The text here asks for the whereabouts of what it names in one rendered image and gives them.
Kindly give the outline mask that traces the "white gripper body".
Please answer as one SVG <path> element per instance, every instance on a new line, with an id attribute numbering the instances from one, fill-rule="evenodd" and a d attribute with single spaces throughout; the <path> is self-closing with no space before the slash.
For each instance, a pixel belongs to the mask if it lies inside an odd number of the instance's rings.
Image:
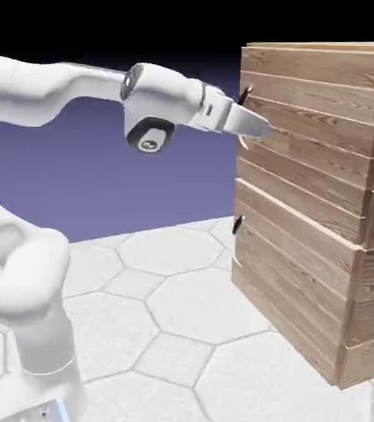
<path id="1" fill-rule="evenodd" d="M 274 127 L 263 116 L 233 102 L 223 131 L 240 136 L 264 138 L 274 131 Z"/>

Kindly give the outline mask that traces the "wooden cabinet door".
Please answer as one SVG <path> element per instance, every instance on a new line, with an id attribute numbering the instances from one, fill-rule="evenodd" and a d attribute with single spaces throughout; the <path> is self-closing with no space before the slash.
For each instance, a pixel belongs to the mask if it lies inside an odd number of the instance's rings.
<path id="1" fill-rule="evenodd" d="M 365 251 L 330 227 L 307 195 L 280 198 L 236 179 L 234 282 L 332 385 L 368 379 L 364 350 L 350 337 Z"/>
<path id="2" fill-rule="evenodd" d="M 308 192 L 314 219 L 374 248 L 374 42 L 251 43 L 241 87 L 275 128 L 248 158 Z"/>

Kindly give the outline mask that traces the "light wood cabinet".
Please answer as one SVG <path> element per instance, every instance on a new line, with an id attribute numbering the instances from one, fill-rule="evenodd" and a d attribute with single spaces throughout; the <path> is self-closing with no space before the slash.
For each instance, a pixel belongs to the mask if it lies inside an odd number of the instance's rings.
<path id="1" fill-rule="evenodd" d="M 332 385 L 374 378 L 374 42 L 250 43 L 233 282 Z"/>

